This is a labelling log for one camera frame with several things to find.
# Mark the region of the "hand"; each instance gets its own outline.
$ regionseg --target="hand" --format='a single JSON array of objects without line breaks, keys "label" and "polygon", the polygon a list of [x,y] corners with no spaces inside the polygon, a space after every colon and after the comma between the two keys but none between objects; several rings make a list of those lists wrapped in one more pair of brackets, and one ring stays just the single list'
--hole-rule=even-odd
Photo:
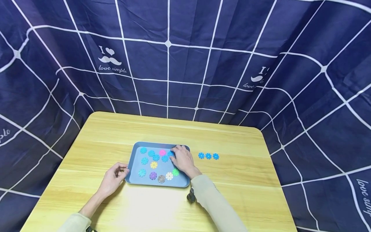
[{"label": "hand", "polygon": [[101,185],[97,190],[97,194],[106,198],[113,194],[121,182],[129,173],[128,165],[123,163],[116,163],[104,174]]},{"label": "hand", "polygon": [[176,145],[171,149],[175,153],[175,157],[170,156],[171,161],[181,171],[183,171],[190,179],[201,175],[202,173],[193,163],[192,154],[185,146]]}]

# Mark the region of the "green flower token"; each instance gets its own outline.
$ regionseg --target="green flower token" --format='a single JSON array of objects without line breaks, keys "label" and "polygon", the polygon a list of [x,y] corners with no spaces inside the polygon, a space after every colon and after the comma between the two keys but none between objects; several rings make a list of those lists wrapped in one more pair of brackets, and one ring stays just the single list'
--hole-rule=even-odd
[{"label": "green flower token", "polygon": [[179,175],[179,170],[177,168],[173,169],[173,175],[178,176]]}]

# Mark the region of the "black object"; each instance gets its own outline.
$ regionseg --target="black object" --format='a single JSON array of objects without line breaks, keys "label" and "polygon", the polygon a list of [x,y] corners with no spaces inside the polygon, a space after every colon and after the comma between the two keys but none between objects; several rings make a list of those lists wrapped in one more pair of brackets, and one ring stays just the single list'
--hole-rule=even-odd
[{"label": "black object", "polygon": [[90,226],[86,229],[86,232],[98,232],[94,229],[92,229]]},{"label": "black object", "polygon": [[194,196],[194,190],[193,190],[193,188],[191,188],[191,190],[189,191],[189,194],[187,195],[187,200],[190,203],[193,203],[193,202],[196,201],[196,197]]}]

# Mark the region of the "left hand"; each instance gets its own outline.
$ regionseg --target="left hand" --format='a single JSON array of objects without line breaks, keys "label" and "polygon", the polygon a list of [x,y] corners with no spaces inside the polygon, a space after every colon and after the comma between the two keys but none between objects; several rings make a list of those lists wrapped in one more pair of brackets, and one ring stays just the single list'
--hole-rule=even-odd
[{"label": "left hand", "polygon": [[121,182],[129,173],[128,165],[123,163],[116,163],[104,174],[101,185],[99,186],[97,193],[103,197],[108,197],[113,194]]}]

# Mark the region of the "mustache logo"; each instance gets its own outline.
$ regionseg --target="mustache logo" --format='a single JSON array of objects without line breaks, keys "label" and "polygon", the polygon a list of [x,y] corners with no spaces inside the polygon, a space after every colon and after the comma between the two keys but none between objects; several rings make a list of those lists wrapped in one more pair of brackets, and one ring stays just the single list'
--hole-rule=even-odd
[{"label": "mustache logo", "polygon": [[113,63],[114,65],[121,65],[121,62],[118,62],[115,58],[113,57],[107,57],[107,56],[103,56],[102,58],[98,58],[100,61],[102,61],[103,63]]}]

